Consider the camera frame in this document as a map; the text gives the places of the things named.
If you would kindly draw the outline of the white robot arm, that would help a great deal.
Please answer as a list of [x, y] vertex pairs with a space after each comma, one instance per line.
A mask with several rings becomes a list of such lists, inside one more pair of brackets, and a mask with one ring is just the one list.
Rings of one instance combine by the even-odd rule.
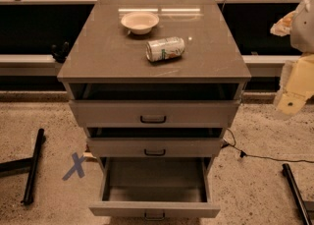
[[294, 11], [270, 29], [277, 36], [290, 36], [290, 45], [301, 52], [296, 61], [286, 61], [274, 106], [283, 119], [297, 114], [314, 95], [314, 0], [303, 0]]

